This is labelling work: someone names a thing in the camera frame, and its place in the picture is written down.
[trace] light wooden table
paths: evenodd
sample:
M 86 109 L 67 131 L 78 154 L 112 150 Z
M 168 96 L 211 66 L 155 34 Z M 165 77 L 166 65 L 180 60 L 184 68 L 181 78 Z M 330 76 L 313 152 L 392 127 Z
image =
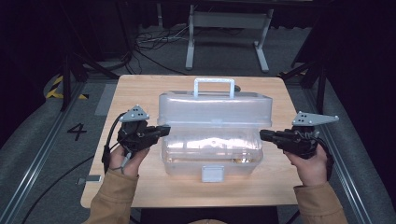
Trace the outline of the light wooden table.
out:
M 116 117 L 140 105 L 157 126 L 159 95 L 165 91 L 192 91 L 193 76 L 122 76 L 117 85 L 105 127 L 93 159 L 90 175 L 104 175 L 101 158 L 110 127 Z M 241 91 L 273 98 L 271 130 L 291 128 L 296 111 L 282 79 L 277 77 L 229 77 Z M 228 91 L 229 85 L 201 84 L 200 91 Z M 111 146 L 116 143 L 117 125 Z M 300 185 L 294 166 L 276 145 L 263 142 L 264 159 L 251 175 L 225 176 L 222 183 L 203 183 L 200 176 L 171 176 L 161 160 L 161 140 L 140 166 L 140 179 L 132 207 L 208 207 L 297 204 L 292 187 Z M 87 183 L 81 197 L 89 208 L 101 183 Z

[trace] black controller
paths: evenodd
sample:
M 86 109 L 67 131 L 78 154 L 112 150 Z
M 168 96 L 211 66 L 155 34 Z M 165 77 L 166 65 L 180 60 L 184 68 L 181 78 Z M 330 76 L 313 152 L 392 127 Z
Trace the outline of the black controller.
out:
M 109 147 L 110 139 L 118 122 L 121 122 L 121 127 L 117 142 L 124 148 L 125 156 L 131 153 L 129 159 L 133 158 L 136 152 L 157 144 L 160 137 L 169 134 L 171 130 L 169 126 L 148 126 L 146 119 L 149 119 L 149 115 L 139 105 L 136 105 L 128 112 L 120 114 L 114 121 L 102 156 L 105 172 L 110 163 L 110 151 L 112 149 Z
M 284 131 L 261 130 L 262 141 L 272 142 L 277 148 L 283 149 L 305 160 L 313 157 L 317 153 L 317 146 L 320 144 L 326 151 L 328 179 L 332 175 L 332 165 L 334 160 L 326 143 L 318 137 L 319 132 L 315 131 L 315 126 L 324 123 L 338 121 L 337 116 L 323 116 L 299 112 L 292 122 L 291 129 Z

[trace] printed number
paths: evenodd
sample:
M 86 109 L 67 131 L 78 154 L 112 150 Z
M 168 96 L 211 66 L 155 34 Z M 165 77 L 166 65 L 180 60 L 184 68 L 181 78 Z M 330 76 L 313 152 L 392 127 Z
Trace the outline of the printed number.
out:
M 67 130 L 67 132 L 68 133 L 76 133 L 77 135 L 76 135 L 75 141 L 78 141 L 79 135 L 81 133 L 86 133 L 87 132 L 87 131 L 82 130 L 83 127 L 84 127 L 84 124 L 79 123 L 78 125 L 74 126 L 73 128 Z

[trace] tan jacket sleeve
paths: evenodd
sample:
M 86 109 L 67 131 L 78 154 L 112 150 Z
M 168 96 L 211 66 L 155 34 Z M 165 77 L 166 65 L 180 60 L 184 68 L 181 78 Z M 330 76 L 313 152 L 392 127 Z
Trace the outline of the tan jacket sleeve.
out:
M 92 199 L 90 217 L 84 223 L 129 223 L 137 180 L 138 177 L 129 177 L 109 169 L 101 188 Z
M 347 223 L 340 201 L 329 183 L 314 187 L 294 187 L 304 223 Z

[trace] clear plastic storage box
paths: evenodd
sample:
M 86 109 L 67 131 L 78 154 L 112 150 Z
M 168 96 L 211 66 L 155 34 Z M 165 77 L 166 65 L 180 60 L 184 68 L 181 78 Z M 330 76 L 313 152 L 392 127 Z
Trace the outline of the clear plastic storage box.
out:
M 230 91 L 198 92 L 200 82 L 229 82 Z M 272 99 L 233 90 L 233 79 L 197 78 L 194 91 L 160 95 L 158 124 L 171 126 L 162 140 L 166 173 L 220 182 L 248 175 L 262 161 L 260 129 L 272 125 Z

